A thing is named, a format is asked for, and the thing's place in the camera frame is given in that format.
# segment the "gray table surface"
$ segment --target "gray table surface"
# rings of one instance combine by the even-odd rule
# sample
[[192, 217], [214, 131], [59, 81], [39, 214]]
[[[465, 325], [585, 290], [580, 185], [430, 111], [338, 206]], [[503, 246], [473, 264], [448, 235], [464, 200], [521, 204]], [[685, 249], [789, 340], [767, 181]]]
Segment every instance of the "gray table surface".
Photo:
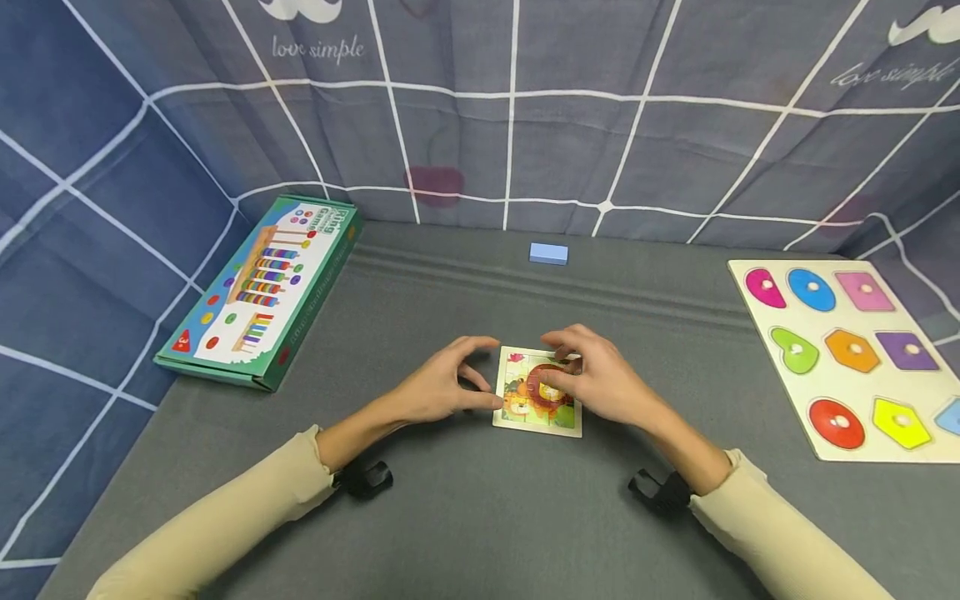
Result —
[[[531, 241], [570, 247], [565, 267]], [[462, 334], [537, 348], [584, 323], [718, 444], [772, 484], [900, 600], [955, 598], [960, 470], [818, 461], [726, 261], [759, 251], [370, 224], [280, 391], [181, 377], [40, 597], [76, 598], [167, 519], [294, 432], [330, 425]], [[474, 363], [496, 379], [496, 358]], [[662, 467], [635, 431], [584, 415], [582, 440], [460, 415], [372, 448], [392, 489], [335, 496], [221, 577], [230, 598], [765, 598], [690, 515], [627, 493]]]

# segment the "white wooden board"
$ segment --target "white wooden board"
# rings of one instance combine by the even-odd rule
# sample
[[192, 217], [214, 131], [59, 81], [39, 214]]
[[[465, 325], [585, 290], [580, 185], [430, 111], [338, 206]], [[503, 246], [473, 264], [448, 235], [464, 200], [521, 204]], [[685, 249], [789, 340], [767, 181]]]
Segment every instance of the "white wooden board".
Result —
[[873, 265], [729, 265], [821, 460], [960, 463], [960, 380]]

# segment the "hand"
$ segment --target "hand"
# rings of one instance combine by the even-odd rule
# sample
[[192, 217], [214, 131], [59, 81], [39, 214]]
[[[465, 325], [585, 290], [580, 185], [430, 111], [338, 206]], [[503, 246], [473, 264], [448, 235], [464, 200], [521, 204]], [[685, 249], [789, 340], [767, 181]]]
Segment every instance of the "hand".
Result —
[[580, 358], [561, 371], [544, 371], [540, 381], [575, 396], [603, 417], [650, 431], [669, 410], [666, 402], [640, 379], [610, 340], [576, 324], [550, 331], [540, 339], [556, 350], [558, 360], [572, 353]]
[[[503, 399], [491, 394], [487, 380], [464, 359], [480, 348], [499, 345], [499, 341], [487, 336], [459, 337], [377, 402], [390, 406], [404, 423], [440, 420], [467, 409], [496, 410], [503, 406]], [[460, 387], [457, 375], [480, 391]]]

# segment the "pink rectangle piece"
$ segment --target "pink rectangle piece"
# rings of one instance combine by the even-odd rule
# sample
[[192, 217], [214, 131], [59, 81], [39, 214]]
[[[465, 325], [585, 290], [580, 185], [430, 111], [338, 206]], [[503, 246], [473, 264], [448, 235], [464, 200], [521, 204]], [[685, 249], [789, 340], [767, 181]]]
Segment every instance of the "pink rectangle piece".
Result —
[[896, 310], [874, 276], [863, 271], [834, 273], [857, 310], [879, 312]]

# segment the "toy abacus illustration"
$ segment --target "toy abacus illustration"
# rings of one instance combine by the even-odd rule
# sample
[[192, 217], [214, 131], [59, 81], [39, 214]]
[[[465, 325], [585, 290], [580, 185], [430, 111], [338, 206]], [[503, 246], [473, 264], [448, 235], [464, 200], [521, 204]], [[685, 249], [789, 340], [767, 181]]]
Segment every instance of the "toy abacus illustration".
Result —
[[[312, 237], [310, 233], [312, 231], [294, 231], [277, 226], [262, 228], [234, 279], [227, 295], [227, 304], [239, 301], [276, 306], [279, 303], [277, 295], [285, 291], [280, 282], [288, 278], [285, 272], [293, 266], [291, 261], [300, 254], [296, 250], [272, 246], [308, 248], [308, 238]], [[299, 276], [291, 277], [291, 283], [296, 285], [299, 281]]]
[[252, 353], [247, 348], [252, 348], [260, 343], [260, 340], [263, 339], [263, 334], [267, 332], [270, 321], [273, 319], [274, 316], [267, 313], [253, 313], [250, 321], [247, 322], [247, 326], [244, 327], [243, 333], [240, 334], [240, 337], [237, 338], [236, 343], [233, 345], [233, 351], [236, 352], [239, 350]]

